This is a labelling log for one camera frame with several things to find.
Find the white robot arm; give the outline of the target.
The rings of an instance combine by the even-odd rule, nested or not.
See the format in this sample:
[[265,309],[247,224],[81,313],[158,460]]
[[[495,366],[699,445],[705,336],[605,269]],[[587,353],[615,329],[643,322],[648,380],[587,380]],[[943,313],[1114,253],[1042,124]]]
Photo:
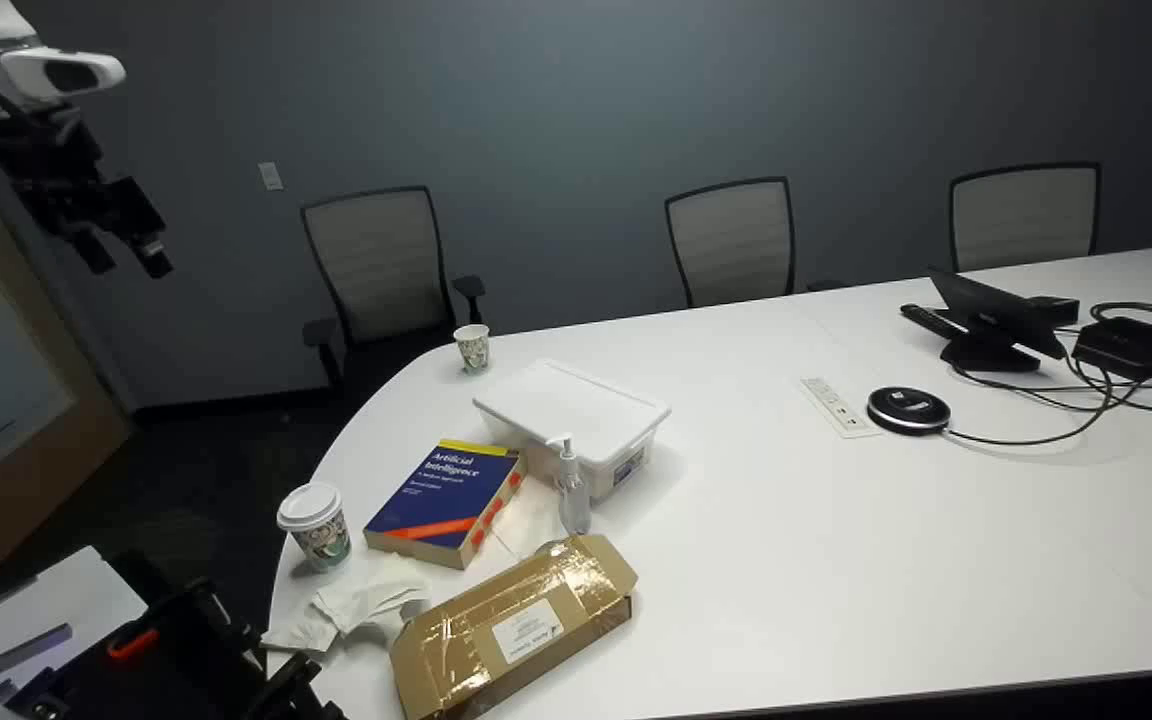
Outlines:
[[130,80],[121,55],[58,48],[0,0],[0,173],[40,233],[65,240],[91,270],[114,269],[110,240],[160,280],[173,270],[166,215],[134,177],[101,173],[101,142],[72,113],[77,99]]

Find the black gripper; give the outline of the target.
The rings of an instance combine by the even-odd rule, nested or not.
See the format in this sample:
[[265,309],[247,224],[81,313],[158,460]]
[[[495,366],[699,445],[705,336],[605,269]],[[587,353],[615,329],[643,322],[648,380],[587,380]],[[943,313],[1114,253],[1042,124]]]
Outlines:
[[0,169],[31,218],[65,240],[90,270],[116,269],[110,240],[121,240],[153,280],[173,270],[160,240],[166,215],[134,177],[101,173],[101,142],[81,120],[0,120]]

